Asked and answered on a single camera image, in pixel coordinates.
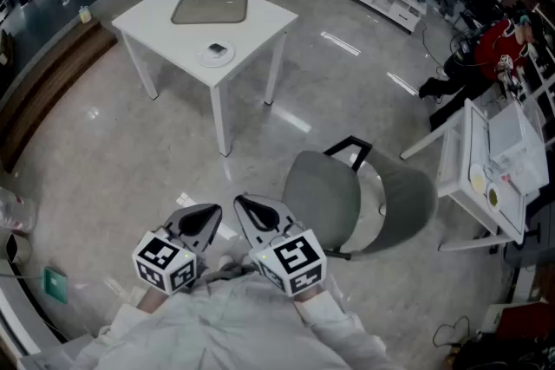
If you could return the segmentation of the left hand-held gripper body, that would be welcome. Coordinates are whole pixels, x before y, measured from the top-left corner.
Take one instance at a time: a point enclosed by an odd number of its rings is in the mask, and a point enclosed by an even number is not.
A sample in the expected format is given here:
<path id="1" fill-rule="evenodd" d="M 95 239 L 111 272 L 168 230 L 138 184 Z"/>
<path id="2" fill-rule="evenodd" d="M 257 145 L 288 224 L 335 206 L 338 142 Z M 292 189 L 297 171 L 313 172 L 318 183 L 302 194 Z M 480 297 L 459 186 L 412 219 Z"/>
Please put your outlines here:
<path id="1" fill-rule="evenodd" d="M 206 217 L 188 215 L 147 232 L 132 254 L 137 276 L 165 295 L 191 287 L 206 270 L 206 228 Z"/>

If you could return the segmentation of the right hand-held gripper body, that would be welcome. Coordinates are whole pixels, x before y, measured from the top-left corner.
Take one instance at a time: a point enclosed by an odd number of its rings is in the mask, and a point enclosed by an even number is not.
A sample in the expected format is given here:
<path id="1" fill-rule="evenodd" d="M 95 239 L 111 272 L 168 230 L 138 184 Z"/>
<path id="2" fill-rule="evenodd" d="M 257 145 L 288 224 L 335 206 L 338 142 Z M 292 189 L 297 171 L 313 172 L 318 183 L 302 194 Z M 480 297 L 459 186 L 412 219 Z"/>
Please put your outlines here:
<path id="1" fill-rule="evenodd" d="M 259 273 L 295 297 L 322 284 L 326 278 L 326 255 L 313 230 L 277 237 L 261 248 L 252 248 L 250 258 Z"/>

